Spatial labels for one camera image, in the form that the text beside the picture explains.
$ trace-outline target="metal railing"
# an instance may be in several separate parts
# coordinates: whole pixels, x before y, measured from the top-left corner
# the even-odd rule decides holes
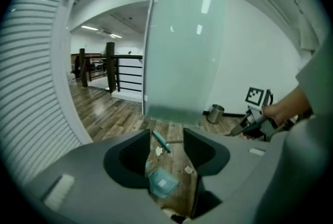
[[[142,83],[120,80],[120,75],[129,75],[129,76],[134,76],[134,77],[142,77],[142,73],[141,74],[121,73],[119,71],[119,68],[124,67],[124,68],[142,69],[142,66],[119,65],[119,59],[137,59],[137,60],[142,60],[142,55],[112,55],[111,59],[114,60],[114,65],[115,65],[115,77],[114,78],[115,78],[115,81],[116,81],[116,84],[117,84],[117,91],[120,92],[121,89],[125,89],[125,90],[131,90],[131,91],[141,92],[140,89],[123,87],[121,85],[121,83],[128,83],[128,84],[135,84],[135,85],[142,85]]]
[[[89,80],[107,75],[106,61],[93,61],[88,64]]]

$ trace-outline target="fluorescent light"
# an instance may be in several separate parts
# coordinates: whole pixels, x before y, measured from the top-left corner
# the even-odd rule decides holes
[[[202,25],[199,25],[197,26],[197,34],[201,34],[201,30],[202,30]]]
[[[115,34],[110,34],[110,36],[111,36],[111,37],[115,36],[115,37],[123,38],[122,36],[115,35]]]
[[[208,13],[209,6],[210,6],[210,1],[211,0],[203,0],[202,1],[202,6],[201,6],[201,13],[202,14]]]
[[[86,29],[90,29],[90,30],[94,30],[97,31],[97,28],[93,28],[93,27],[86,27],[85,25],[81,26],[82,28],[86,28]]]

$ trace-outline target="stainless steel trash can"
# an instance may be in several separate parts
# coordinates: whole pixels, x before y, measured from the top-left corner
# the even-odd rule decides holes
[[[207,121],[216,124],[224,113],[224,108],[220,105],[214,104],[213,109],[209,112],[207,116]]]

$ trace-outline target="white sleeve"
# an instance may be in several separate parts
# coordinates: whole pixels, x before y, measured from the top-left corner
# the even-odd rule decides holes
[[[314,114],[333,113],[333,36],[298,73],[296,79],[309,100]]]
[[[317,50],[332,30],[321,0],[294,0],[298,8],[298,28],[302,49]]]

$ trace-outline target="frosted glass panel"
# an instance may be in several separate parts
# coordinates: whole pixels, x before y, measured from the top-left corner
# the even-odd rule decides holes
[[[154,0],[145,53],[145,115],[196,124],[215,79],[224,0]]]

